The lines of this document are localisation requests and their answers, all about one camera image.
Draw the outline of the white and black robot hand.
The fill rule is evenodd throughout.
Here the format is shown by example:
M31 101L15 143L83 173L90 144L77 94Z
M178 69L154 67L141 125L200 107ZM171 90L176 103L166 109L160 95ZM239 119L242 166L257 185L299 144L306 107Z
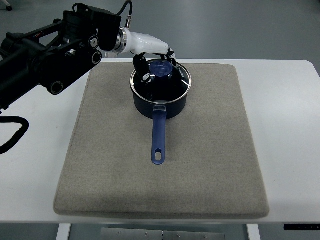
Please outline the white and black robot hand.
M166 42L149 34L132 32L127 27L119 29L113 52L117 54L130 52L135 55L133 65L143 83L152 81L145 54L159 55L162 61L168 61L173 66L177 65L176 55Z

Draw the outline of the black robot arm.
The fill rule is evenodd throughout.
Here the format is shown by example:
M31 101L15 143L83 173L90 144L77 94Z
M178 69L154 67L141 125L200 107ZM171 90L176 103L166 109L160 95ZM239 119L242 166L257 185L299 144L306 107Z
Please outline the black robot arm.
M82 3L63 19L29 33L6 34L0 46L0 108L36 86L58 95L115 48L121 15Z

